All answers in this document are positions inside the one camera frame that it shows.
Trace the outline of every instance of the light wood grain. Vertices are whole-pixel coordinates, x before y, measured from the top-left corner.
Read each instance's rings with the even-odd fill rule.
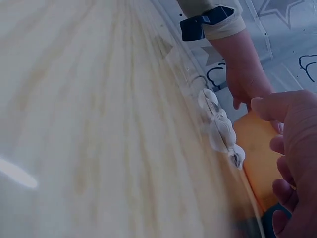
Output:
[[[231,238],[257,214],[150,1],[2,0],[0,21],[0,153],[39,183],[0,176],[0,237]]]

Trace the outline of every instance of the person's hand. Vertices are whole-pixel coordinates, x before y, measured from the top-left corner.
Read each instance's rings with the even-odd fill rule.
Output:
[[[253,65],[250,68],[227,66],[226,74],[235,109],[239,109],[240,104],[245,103],[249,111],[252,98],[265,97],[274,92],[261,65]],[[283,124],[277,121],[272,121],[271,124],[277,133],[283,133]]]
[[[317,237],[317,96],[304,90],[273,93],[252,99],[251,107],[262,119],[285,124],[284,135],[270,143],[284,155],[277,160],[283,179],[273,183],[273,192],[292,218],[275,211],[276,236]]]

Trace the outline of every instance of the star pattern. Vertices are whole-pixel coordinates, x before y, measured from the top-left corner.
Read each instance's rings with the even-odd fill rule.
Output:
[[[276,15],[288,28],[291,28],[291,8],[303,3],[304,0],[264,0],[258,17]]]
[[[206,67],[210,66],[214,63],[219,62],[219,58],[221,58],[220,54],[216,51],[216,49],[212,46],[204,46],[202,49],[208,54],[208,59],[206,62]]]

